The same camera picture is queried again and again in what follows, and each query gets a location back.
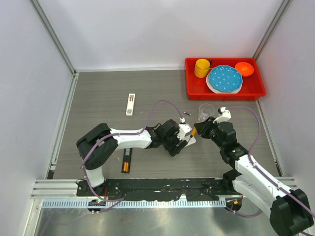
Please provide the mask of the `slim white remote control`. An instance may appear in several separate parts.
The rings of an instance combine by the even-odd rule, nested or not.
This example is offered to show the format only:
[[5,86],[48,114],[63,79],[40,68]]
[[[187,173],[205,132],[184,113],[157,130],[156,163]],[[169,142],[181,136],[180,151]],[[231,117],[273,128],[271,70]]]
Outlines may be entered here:
[[128,95],[127,107],[126,107],[126,116],[127,117],[133,116],[134,102],[135,102],[135,93],[130,93]]

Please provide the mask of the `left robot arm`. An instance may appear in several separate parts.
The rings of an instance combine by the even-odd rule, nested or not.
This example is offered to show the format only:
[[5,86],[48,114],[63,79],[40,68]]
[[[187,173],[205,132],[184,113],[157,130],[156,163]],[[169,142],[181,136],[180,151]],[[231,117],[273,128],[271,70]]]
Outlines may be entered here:
[[187,123],[170,119],[164,124],[138,130],[111,129],[101,123],[80,138],[77,149],[83,158],[81,168],[88,183],[88,191],[100,196],[105,189],[102,166],[116,150],[127,148],[150,149],[163,146],[171,156],[177,155],[187,144],[191,132]]

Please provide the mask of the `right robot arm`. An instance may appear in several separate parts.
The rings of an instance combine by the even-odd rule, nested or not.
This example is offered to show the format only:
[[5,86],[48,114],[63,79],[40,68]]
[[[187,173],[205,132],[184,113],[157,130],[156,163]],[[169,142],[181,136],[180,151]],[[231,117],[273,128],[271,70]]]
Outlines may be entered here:
[[224,192],[238,192],[248,198],[265,213],[280,236],[294,236],[314,225],[315,214],[306,193],[291,189],[267,172],[237,141],[232,123],[217,123],[209,117],[195,123],[194,128],[198,135],[219,147],[223,161],[232,167],[223,175]]

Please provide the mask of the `wide white remote control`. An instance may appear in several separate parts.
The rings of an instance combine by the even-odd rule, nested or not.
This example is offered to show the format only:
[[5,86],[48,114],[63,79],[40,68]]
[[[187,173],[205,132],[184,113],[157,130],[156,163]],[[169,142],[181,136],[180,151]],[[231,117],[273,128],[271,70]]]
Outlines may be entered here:
[[189,147],[189,146],[191,146],[191,145],[196,143],[196,139],[195,139],[194,136],[192,136],[192,137],[190,135],[189,136],[185,136],[184,140],[187,141],[187,144],[186,144],[185,147]]

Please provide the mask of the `orange handled screwdriver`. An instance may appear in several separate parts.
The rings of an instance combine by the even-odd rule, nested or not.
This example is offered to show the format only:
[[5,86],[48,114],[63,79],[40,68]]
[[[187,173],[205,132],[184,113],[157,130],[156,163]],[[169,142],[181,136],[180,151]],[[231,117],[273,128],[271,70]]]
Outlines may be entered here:
[[196,135],[196,133],[197,133],[195,125],[198,124],[198,123],[199,123],[199,121],[193,125],[193,129],[192,129],[192,131],[190,133],[190,137],[191,138],[194,137]]

